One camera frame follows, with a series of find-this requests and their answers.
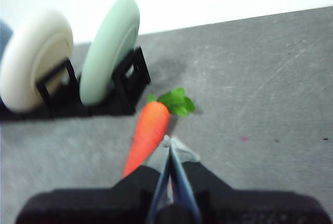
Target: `gray floor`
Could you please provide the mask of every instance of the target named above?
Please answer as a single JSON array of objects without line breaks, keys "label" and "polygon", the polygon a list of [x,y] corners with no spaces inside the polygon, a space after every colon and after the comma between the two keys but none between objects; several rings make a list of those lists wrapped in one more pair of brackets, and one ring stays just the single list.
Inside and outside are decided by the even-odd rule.
[{"label": "gray floor", "polygon": [[[174,117],[169,134],[206,167],[235,188],[314,196],[333,217],[333,7],[144,35],[138,43],[152,79],[138,110],[149,91],[184,86],[198,112]],[[74,56],[86,51],[77,46]],[[13,223],[37,192],[114,185],[137,118],[2,123],[1,223]]]}]

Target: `light green disc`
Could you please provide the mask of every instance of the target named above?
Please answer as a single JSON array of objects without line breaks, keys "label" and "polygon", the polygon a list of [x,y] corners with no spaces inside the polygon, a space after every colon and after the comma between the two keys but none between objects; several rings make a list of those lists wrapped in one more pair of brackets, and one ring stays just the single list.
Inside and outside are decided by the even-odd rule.
[{"label": "light green disc", "polygon": [[140,13],[134,0],[117,0],[92,42],[81,73],[80,98],[84,105],[99,104],[109,94],[115,67],[134,48]]}]

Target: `carrot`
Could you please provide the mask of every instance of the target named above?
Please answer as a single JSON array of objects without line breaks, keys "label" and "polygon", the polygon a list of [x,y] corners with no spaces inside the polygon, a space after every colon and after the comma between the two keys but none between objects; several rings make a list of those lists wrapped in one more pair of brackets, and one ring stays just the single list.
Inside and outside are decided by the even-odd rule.
[{"label": "carrot", "polygon": [[162,141],[169,118],[170,113],[163,103],[153,101],[143,108],[123,177],[134,171]]},{"label": "carrot", "polygon": [[163,140],[168,127],[170,112],[186,116],[195,110],[193,102],[185,96],[183,88],[176,88],[158,101],[153,94],[148,95],[148,103],[139,116],[132,147],[130,149],[123,177],[134,171],[154,151]]}]

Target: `carrot leaves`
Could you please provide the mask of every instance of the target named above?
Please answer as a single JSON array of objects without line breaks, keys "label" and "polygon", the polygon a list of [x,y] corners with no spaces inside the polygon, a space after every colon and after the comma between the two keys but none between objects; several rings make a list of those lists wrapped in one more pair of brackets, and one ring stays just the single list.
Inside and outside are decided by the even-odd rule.
[{"label": "carrot leaves", "polygon": [[157,101],[156,96],[153,93],[149,93],[148,98],[147,98],[147,103]]},{"label": "carrot leaves", "polygon": [[188,112],[195,111],[194,103],[185,95],[185,89],[182,87],[163,94],[158,101],[163,103],[172,114],[178,116],[187,116]]}]

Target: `black holder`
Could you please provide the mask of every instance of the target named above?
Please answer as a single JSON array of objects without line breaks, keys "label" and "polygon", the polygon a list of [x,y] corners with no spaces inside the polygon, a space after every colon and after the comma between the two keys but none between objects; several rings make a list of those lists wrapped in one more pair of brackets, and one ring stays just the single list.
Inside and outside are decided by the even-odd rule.
[{"label": "black holder", "polygon": [[[64,69],[69,74],[68,84],[61,84],[51,97],[46,84]],[[150,83],[150,76],[140,47],[127,54],[113,71],[112,80],[114,88],[103,102],[93,107],[84,106],[79,95],[80,78],[76,79],[74,68],[70,60],[66,59],[37,81],[37,90],[44,101],[42,106],[28,113],[18,114],[2,105],[0,121],[134,114],[135,106],[143,90]]]}]

